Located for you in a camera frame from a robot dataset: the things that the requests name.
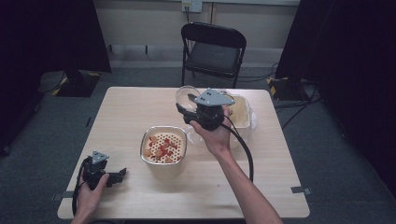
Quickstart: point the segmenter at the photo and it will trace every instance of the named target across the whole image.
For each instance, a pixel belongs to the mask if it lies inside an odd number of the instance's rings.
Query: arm
[[[225,106],[223,108],[224,114],[229,116],[228,108]],[[227,119],[224,120],[224,124],[229,127],[231,125]],[[233,157],[230,150],[230,132],[222,127],[209,132],[195,121],[190,125],[205,139],[207,148],[218,160],[241,206],[246,222],[248,224],[282,223],[274,207],[248,179]]]
[[[106,187],[109,174],[104,174],[99,180],[94,190],[91,190],[88,184],[83,183],[78,193],[78,206],[76,216],[72,220],[72,224],[88,223],[99,206],[103,191]]]

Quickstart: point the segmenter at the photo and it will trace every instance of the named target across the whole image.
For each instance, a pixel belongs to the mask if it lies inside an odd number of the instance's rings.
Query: finger
[[[104,174],[102,175],[102,177],[99,180],[98,185],[95,188],[95,192],[97,192],[98,194],[102,194],[103,189],[106,187],[106,183],[108,178],[110,177],[110,174]]]
[[[229,117],[230,116],[230,108],[227,105],[223,105],[222,109],[223,109],[224,115]]]
[[[196,133],[199,133],[202,130],[201,124],[199,124],[195,120],[190,121],[190,125],[192,126],[192,128],[195,130]]]

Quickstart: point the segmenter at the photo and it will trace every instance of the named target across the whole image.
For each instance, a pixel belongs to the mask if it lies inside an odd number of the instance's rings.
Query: hand
[[[229,108],[225,105],[222,108],[224,115],[229,117]],[[228,119],[224,119],[223,124],[228,127],[231,126],[231,122]],[[220,126],[216,130],[210,132],[194,120],[190,122],[190,125],[196,133],[204,138],[207,148],[216,158],[219,158],[219,156],[223,155],[225,152],[230,152],[230,131]]]
[[[109,174],[102,175],[94,190],[91,190],[88,184],[83,182],[82,178],[79,180],[79,183],[83,184],[79,189],[77,212],[72,223],[88,223],[99,206],[108,177]]]

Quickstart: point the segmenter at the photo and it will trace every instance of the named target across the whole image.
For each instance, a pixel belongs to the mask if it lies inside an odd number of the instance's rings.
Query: round food container
[[[179,176],[184,169],[187,149],[186,133],[173,126],[149,128],[143,136],[140,157],[159,179]]]

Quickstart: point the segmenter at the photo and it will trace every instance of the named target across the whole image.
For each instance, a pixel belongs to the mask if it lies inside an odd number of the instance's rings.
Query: wrist
[[[233,154],[231,153],[231,150],[229,148],[218,150],[217,153],[214,154],[214,156],[216,160],[218,160],[218,162],[220,163],[233,160]]]
[[[91,213],[76,213],[76,216],[72,220],[72,224],[86,224],[92,217]]]

